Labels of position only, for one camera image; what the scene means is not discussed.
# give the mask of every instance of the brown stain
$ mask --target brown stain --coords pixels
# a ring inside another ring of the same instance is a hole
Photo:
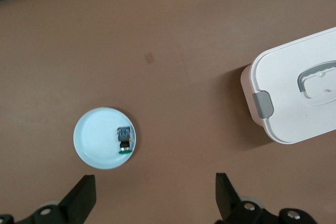
[[[146,54],[144,57],[145,57],[147,64],[152,64],[155,62],[154,56],[151,52],[149,54]]]

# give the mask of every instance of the toy car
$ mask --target toy car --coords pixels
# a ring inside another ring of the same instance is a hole
[[[132,152],[130,149],[130,141],[132,141],[131,129],[129,127],[118,128],[118,141],[120,142],[120,154]]]

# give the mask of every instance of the plastic container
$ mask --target plastic container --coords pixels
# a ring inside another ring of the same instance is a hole
[[[274,141],[336,129],[336,27],[263,52],[241,75],[252,118]]]

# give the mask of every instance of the light blue plate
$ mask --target light blue plate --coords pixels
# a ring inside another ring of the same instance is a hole
[[[131,153],[119,154],[117,129],[131,129]],[[88,165],[98,169],[113,169],[125,163],[133,154],[136,135],[129,118],[119,110],[96,108],[85,113],[77,122],[73,139],[76,152]]]

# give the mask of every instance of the silver screw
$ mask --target silver screw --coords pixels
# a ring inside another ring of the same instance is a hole
[[[51,209],[50,208],[46,208],[46,209],[43,209],[41,212],[40,212],[40,215],[47,215],[48,213],[51,212]]]
[[[291,211],[288,211],[287,215],[288,215],[290,218],[292,218],[292,219],[296,219],[296,220],[298,220],[298,219],[301,218],[300,215],[299,215],[297,212],[292,211],[292,210],[291,210]]]
[[[256,209],[252,203],[245,203],[244,208],[250,211],[253,211],[254,209]]]

